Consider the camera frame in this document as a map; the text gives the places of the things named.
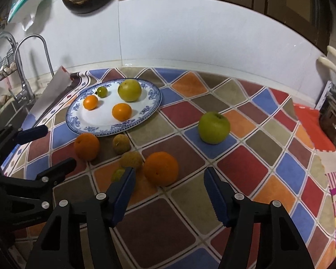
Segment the medium orange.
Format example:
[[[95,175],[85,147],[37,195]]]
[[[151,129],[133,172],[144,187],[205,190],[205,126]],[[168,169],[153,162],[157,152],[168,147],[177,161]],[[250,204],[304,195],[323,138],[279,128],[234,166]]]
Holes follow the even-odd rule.
[[[100,142],[91,133],[80,134],[74,141],[74,152],[81,159],[87,162],[94,160],[100,151]]]

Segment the small orange tangerine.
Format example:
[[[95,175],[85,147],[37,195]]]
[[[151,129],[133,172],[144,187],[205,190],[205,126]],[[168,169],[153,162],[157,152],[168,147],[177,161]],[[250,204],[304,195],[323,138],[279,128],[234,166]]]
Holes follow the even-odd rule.
[[[129,120],[131,115],[132,108],[127,103],[119,103],[112,108],[112,116],[120,122]]]
[[[83,100],[83,107],[86,110],[92,111],[97,108],[99,99],[95,95],[89,95]]]

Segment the small green citrus fruit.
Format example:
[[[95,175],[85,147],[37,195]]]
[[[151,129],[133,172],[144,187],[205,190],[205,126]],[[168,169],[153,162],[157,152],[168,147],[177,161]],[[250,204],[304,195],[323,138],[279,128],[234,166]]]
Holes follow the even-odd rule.
[[[105,86],[100,86],[100,87],[97,88],[95,94],[99,98],[106,98],[108,96],[108,90]]]

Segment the large orange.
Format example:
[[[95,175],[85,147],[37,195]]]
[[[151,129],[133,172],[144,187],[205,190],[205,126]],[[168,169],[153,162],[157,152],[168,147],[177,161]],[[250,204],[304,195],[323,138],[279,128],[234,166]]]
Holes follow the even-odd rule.
[[[176,158],[164,151],[150,154],[142,168],[147,180],[159,187],[166,187],[176,182],[179,170]]]

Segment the large yellow-green pear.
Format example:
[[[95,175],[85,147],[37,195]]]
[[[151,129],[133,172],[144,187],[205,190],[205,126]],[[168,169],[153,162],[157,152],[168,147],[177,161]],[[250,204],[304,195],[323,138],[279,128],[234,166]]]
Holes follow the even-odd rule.
[[[126,102],[134,102],[141,96],[141,85],[137,80],[124,80],[118,87],[118,95]]]

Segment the green apple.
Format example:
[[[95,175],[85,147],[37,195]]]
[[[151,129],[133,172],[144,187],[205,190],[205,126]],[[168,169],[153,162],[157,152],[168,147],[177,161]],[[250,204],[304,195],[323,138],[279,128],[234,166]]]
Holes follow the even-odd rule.
[[[207,112],[199,120],[198,133],[205,143],[220,144],[230,133],[230,122],[218,112]]]

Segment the small green lime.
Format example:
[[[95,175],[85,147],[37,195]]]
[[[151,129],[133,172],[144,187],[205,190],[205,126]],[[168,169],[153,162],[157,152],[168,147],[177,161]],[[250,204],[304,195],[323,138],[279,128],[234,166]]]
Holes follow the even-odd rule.
[[[125,173],[125,169],[123,169],[123,168],[119,168],[119,169],[117,169],[117,170],[112,174],[111,182],[112,182],[112,183],[115,183],[115,182],[120,181],[120,179],[121,179],[121,177],[124,175],[124,173]]]

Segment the chrome kitchen faucet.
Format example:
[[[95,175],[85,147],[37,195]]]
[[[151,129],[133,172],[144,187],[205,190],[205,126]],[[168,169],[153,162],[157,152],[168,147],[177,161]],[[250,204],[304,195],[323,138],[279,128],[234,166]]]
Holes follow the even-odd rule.
[[[8,52],[9,55],[0,62],[0,80],[17,72],[22,89],[17,95],[15,95],[11,89],[9,89],[9,93],[15,101],[17,101],[17,103],[20,103],[23,100],[28,103],[32,102],[35,99],[35,95],[28,83],[28,80],[26,79],[26,76],[24,75],[19,47],[16,40],[12,34],[6,31],[0,32],[0,39],[7,40],[11,46],[11,50]]]

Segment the steel sink basin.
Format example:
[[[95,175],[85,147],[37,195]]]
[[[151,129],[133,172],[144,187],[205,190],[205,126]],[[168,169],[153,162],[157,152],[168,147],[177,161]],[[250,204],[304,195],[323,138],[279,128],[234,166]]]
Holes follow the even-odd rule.
[[[12,124],[14,128],[20,128],[28,116],[34,101],[28,103],[26,100],[17,103],[15,100],[8,101],[0,110],[0,130],[6,125]]]

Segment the thin chrome faucet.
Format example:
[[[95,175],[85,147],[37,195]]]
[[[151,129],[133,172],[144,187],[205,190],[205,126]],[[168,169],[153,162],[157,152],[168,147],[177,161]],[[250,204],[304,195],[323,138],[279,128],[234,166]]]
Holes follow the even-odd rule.
[[[51,78],[54,76],[47,41],[38,33],[27,35],[17,44],[14,60],[17,67],[22,60],[23,71],[25,74],[29,72],[30,78],[43,75],[49,75]]]

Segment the blue white porcelain plate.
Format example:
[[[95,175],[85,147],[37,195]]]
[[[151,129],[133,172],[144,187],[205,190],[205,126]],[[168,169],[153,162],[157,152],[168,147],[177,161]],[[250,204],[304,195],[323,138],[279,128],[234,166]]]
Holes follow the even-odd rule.
[[[91,133],[96,137],[104,137],[127,131],[151,117],[161,105],[161,91],[153,83],[137,79],[141,86],[140,97],[134,102],[125,102],[118,93],[119,85],[124,81],[123,78],[114,79],[81,91],[68,107],[68,128],[76,134]],[[105,87],[108,94],[104,98],[98,97],[97,106],[88,110],[84,107],[84,101],[89,96],[97,97],[99,87]],[[120,121],[114,116],[113,110],[124,106],[131,109],[131,114],[127,120]]]

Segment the red patterned cloth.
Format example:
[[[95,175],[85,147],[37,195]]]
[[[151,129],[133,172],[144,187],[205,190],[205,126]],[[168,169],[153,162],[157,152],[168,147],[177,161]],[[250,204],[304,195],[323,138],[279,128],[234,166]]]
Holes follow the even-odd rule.
[[[334,220],[334,255],[336,256],[336,148],[319,126],[318,110],[297,103],[293,106],[299,120],[295,137],[304,147],[313,152],[308,171],[312,179],[329,192],[323,204],[333,209],[331,219]]]

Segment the tissue paper package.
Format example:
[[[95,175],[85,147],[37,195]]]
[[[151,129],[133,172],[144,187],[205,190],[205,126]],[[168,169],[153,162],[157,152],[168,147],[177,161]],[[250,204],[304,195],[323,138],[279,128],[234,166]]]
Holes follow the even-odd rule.
[[[11,3],[8,23],[20,24],[27,31],[36,19],[36,12],[43,0],[13,0]]]

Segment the colourful diamond pattern mat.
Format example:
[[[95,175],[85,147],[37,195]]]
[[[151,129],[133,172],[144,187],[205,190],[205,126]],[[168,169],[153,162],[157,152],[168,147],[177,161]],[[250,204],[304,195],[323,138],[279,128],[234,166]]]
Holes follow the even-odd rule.
[[[66,123],[80,91],[138,78],[162,94],[144,123],[110,137],[83,135]],[[76,167],[53,189],[55,202],[78,203],[105,192],[125,165],[136,169],[127,214],[112,236],[124,268],[217,268],[230,230],[217,220],[203,182],[208,166],[251,200],[278,200],[312,263],[327,268],[336,245],[334,211],[322,160],[285,92],[186,70],[98,69],[74,76],[42,124],[48,133],[21,146],[6,175],[33,180],[72,157]]]

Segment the steel pots on rack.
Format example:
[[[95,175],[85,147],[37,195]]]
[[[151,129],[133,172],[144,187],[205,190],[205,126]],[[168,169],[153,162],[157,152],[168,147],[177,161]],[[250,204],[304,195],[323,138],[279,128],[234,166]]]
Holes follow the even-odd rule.
[[[319,125],[336,148],[336,97],[330,91],[320,109]]]

